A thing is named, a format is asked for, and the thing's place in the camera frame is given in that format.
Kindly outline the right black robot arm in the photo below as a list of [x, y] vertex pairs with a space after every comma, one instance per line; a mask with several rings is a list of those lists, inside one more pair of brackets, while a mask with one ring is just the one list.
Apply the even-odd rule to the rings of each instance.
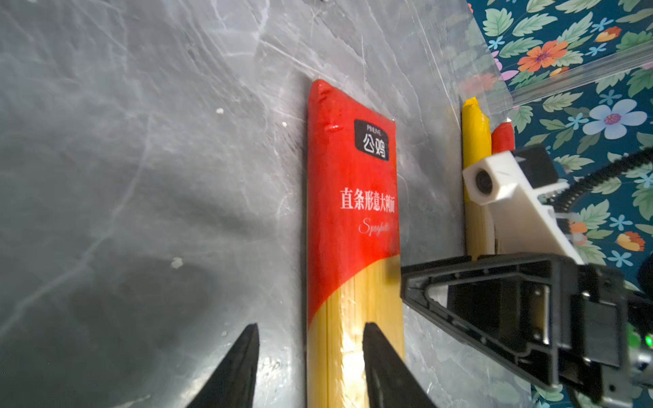
[[582, 259], [571, 208], [651, 160], [644, 149], [574, 184], [559, 180], [540, 146], [467, 167], [468, 197], [491, 214], [502, 251], [403, 267], [403, 302], [537, 387], [632, 406], [632, 389], [652, 385], [652, 271], [632, 291], [619, 270]]

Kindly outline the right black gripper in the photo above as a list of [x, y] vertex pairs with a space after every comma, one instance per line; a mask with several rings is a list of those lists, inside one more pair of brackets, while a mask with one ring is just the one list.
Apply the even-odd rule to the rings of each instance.
[[652, 294], [622, 272], [536, 253], [401, 269], [403, 302], [527, 382], [630, 403], [652, 386]]

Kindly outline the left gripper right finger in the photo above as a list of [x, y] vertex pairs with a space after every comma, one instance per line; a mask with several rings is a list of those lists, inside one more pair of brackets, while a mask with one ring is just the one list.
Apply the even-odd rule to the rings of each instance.
[[365, 324], [362, 349], [370, 407], [436, 408], [376, 323]]

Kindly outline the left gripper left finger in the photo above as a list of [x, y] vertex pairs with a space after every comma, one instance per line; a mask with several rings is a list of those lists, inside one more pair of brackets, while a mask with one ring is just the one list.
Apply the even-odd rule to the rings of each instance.
[[253, 406], [259, 357], [256, 323], [247, 325], [188, 407]]

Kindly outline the red spaghetti bag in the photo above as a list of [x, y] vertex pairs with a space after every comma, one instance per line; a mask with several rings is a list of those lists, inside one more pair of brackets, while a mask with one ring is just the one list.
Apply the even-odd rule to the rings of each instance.
[[515, 130], [512, 122], [503, 122], [491, 133], [491, 154], [515, 150]]
[[368, 406], [363, 333], [405, 352], [396, 124], [324, 80], [307, 153], [307, 404]]

